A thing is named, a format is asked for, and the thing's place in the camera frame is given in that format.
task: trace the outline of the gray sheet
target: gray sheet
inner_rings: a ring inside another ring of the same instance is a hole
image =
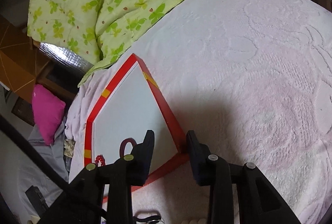
[[[63,143],[65,139],[64,124],[66,118],[62,121],[54,135],[54,144],[46,146],[40,135],[37,125],[34,126],[28,141],[36,151],[51,165],[51,167],[68,182],[69,176],[63,160]],[[58,188],[30,159],[21,162],[18,169],[18,193],[22,204],[30,215],[36,215],[37,212],[29,202],[25,191],[32,185],[37,186],[44,196],[46,203],[50,206],[61,194],[62,190]]]

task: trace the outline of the white fleece blanket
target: white fleece blanket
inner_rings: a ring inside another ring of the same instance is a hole
[[[332,201],[331,45],[332,14],[310,0],[185,0],[80,88],[70,180],[88,114],[136,53],[185,132],[230,163],[255,162],[302,223],[317,223]],[[208,196],[187,163],[134,192],[133,210],[179,224],[205,217]]]

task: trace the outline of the green floral blanket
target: green floral blanket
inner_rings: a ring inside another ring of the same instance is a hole
[[[132,43],[183,0],[30,0],[28,35],[67,47],[97,69],[117,61]]]

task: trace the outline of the yellow stripe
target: yellow stripe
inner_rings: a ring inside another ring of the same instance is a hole
[[[152,83],[155,87],[158,87],[158,85],[156,84],[156,82],[154,81],[154,79],[152,79],[152,77],[150,77],[147,73],[143,72],[143,75],[145,77],[146,80],[148,80],[150,83]]]
[[[91,150],[85,149],[84,150],[84,157],[90,159],[92,157]]]
[[[104,98],[108,98],[108,96],[110,95],[110,91],[109,90],[107,90],[107,89],[105,89],[103,92],[102,92],[102,97],[104,97]]]

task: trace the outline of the magenta cushion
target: magenta cushion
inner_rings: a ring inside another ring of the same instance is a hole
[[[40,84],[34,86],[32,111],[46,145],[54,142],[54,134],[63,119],[66,104]]]

